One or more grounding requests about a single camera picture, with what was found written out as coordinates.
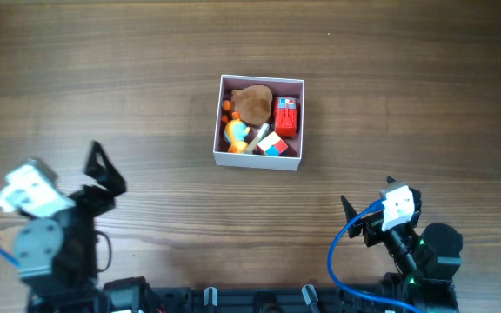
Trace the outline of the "colourful puzzle cube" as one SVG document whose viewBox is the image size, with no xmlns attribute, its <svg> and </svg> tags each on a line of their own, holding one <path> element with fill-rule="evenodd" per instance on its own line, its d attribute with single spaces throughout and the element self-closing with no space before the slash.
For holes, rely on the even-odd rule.
<svg viewBox="0 0 501 313">
<path fill-rule="evenodd" d="M 288 144 L 276 133 L 272 131 L 264 137 L 258 144 L 258 151 L 268 157 L 280 157 L 288 150 Z"/>
</svg>

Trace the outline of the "white wooden rattle drum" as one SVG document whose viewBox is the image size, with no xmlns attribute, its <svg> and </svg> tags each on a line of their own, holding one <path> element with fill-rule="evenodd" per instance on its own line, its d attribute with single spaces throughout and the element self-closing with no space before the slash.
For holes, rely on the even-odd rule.
<svg viewBox="0 0 501 313">
<path fill-rule="evenodd" d="M 256 136 L 248 144 L 247 148 L 244 151 L 244 154 L 253 154 L 258 144 L 268 135 L 269 132 L 270 132 L 270 125 L 268 123 L 263 123 L 259 127 Z"/>
</svg>

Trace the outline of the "red toy car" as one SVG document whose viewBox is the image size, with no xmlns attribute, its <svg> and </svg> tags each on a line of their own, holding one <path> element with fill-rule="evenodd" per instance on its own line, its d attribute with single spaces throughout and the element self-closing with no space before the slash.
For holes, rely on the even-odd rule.
<svg viewBox="0 0 501 313">
<path fill-rule="evenodd" d="M 297 134 L 297 99 L 295 97 L 276 97 L 274 100 L 274 131 L 281 137 L 294 137 Z"/>
</svg>

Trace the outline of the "yellow blue rubber duck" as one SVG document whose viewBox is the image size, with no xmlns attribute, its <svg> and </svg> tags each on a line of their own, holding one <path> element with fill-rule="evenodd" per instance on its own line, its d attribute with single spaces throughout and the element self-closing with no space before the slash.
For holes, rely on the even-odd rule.
<svg viewBox="0 0 501 313">
<path fill-rule="evenodd" d="M 221 121 L 225 124 L 224 139 L 229 144 L 227 152 L 244 153 L 249 146 L 245 138 L 250 134 L 251 128 L 240 119 L 237 112 L 233 113 L 232 118 L 222 115 Z"/>
</svg>

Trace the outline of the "brown plush toy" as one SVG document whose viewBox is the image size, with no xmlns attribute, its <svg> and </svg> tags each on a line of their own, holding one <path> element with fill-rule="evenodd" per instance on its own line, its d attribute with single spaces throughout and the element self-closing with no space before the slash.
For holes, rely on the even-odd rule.
<svg viewBox="0 0 501 313">
<path fill-rule="evenodd" d="M 271 89 L 265 85 L 233 90 L 230 100 L 222 103 L 221 121 L 228 123 L 231 119 L 240 119 L 247 125 L 261 126 L 270 120 L 272 101 Z"/>
</svg>

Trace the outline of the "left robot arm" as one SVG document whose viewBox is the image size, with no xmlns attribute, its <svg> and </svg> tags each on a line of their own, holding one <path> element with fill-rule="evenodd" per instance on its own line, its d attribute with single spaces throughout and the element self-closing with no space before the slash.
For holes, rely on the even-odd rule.
<svg viewBox="0 0 501 313">
<path fill-rule="evenodd" d="M 110 299 L 97 288 L 95 218 L 115 208 L 126 182 L 97 141 L 84 174 L 97 183 L 71 194 L 70 208 L 31 218 L 15 239 L 18 275 L 29 287 L 27 312 L 110 311 Z"/>
</svg>

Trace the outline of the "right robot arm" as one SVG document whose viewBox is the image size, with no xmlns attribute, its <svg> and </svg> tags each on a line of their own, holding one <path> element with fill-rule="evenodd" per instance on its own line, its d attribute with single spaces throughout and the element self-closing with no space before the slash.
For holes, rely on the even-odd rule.
<svg viewBox="0 0 501 313">
<path fill-rule="evenodd" d="M 329 273 L 338 286 L 344 312 L 458 312 L 453 277 L 459 270 L 463 236 L 445 223 L 431 223 L 421 234 L 422 193 L 387 177 L 380 198 L 356 211 L 341 197 L 346 225 L 334 238 L 327 262 L 343 235 L 361 236 L 372 247 L 383 244 L 397 268 L 377 284 L 352 287 Z"/>
</svg>

